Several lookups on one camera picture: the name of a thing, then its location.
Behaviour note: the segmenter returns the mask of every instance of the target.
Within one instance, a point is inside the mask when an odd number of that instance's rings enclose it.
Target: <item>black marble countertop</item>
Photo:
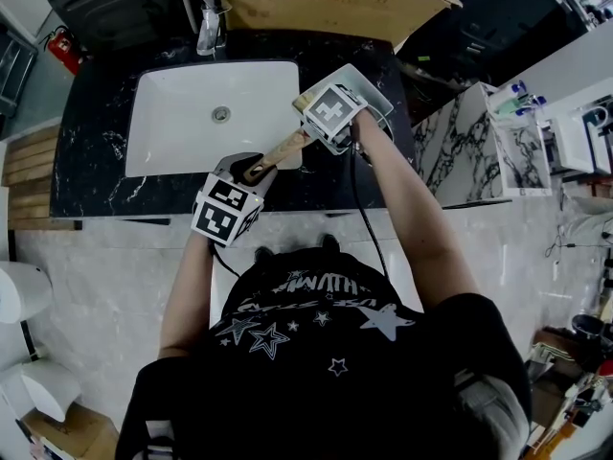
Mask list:
[[[413,134],[392,46],[340,34],[294,31],[235,31],[226,48],[232,59],[291,59],[298,63],[300,90],[346,63],[354,65],[389,99],[396,144],[414,158]],[[195,36],[164,46],[121,51],[84,63],[64,111],[51,198],[54,218],[164,216],[190,213],[206,173],[125,177],[130,112],[144,72],[206,61]],[[350,156],[334,156],[315,143],[303,151],[303,167],[280,171],[266,196],[266,211],[355,208]],[[384,207],[371,167],[356,159],[356,179],[365,208]]]

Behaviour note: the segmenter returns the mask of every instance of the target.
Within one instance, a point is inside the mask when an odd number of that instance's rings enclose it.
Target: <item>sink drain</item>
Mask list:
[[[230,109],[228,109],[225,105],[216,107],[215,109],[213,109],[213,114],[211,114],[211,118],[215,123],[225,123],[230,119]]]

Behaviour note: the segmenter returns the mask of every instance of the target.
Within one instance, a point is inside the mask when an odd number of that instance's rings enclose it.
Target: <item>short sleeve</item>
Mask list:
[[[488,298],[462,294],[448,298],[426,314],[426,321],[446,364],[454,373],[468,370],[505,382],[528,420],[532,417],[530,383],[500,311]]]
[[[173,426],[181,422],[184,394],[193,391],[193,360],[189,357],[167,357],[143,368],[136,379],[115,458],[132,460],[155,440],[152,436],[174,435]]]

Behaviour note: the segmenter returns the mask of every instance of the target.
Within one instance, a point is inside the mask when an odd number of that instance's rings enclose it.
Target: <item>forearm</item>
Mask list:
[[[358,119],[359,141],[371,157],[398,240],[425,307],[477,286],[439,202],[379,129],[370,114]]]
[[[213,256],[209,241],[192,232],[162,320],[160,357],[186,354],[209,328]]]

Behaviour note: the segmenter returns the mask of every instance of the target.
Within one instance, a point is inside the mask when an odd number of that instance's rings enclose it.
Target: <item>black t-shirt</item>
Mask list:
[[[353,256],[277,255],[238,279],[192,356],[140,372],[117,458],[485,455],[488,428],[454,384],[464,370],[503,381],[530,419],[522,360],[489,299],[419,313]]]

